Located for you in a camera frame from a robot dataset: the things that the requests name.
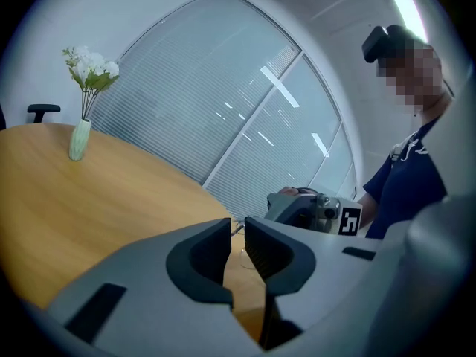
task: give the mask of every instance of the person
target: person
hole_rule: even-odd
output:
[[[377,173],[364,185],[361,228],[372,222],[366,237],[383,239],[388,228],[412,219],[425,206],[446,195],[443,181],[434,166],[423,139],[451,104],[443,85],[442,66],[437,53],[406,28],[393,25],[397,33],[393,47],[377,58],[377,75],[387,86],[413,106],[422,126],[397,144]],[[295,196],[293,187],[279,193]]]

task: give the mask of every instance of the navy blue t-shirt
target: navy blue t-shirt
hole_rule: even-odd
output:
[[[390,225],[412,219],[426,205],[440,201],[446,189],[422,138],[437,119],[422,126],[402,149],[393,163],[385,163],[364,189],[379,204],[377,217],[367,232],[367,238],[382,239]]]

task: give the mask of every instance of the light green vase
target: light green vase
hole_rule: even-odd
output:
[[[79,161],[83,158],[84,151],[88,146],[89,132],[91,131],[91,121],[81,119],[71,136],[69,144],[69,158],[73,161]]]

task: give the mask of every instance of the tabletop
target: tabletop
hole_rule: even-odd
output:
[[[56,293],[126,244],[232,217],[194,180],[160,158],[91,131],[82,161],[68,157],[74,127],[36,123],[0,132],[0,261],[15,292],[45,308]],[[224,286],[234,314],[258,339],[265,286],[231,238]]]

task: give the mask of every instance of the shirt sleeve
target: shirt sleeve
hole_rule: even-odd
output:
[[[382,191],[391,170],[392,161],[390,159],[390,156],[388,156],[387,160],[385,160],[385,163],[383,163],[377,173],[370,179],[368,183],[366,183],[366,185],[364,185],[365,191],[372,196],[372,198],[377,202],[377,204],[380,204]]]

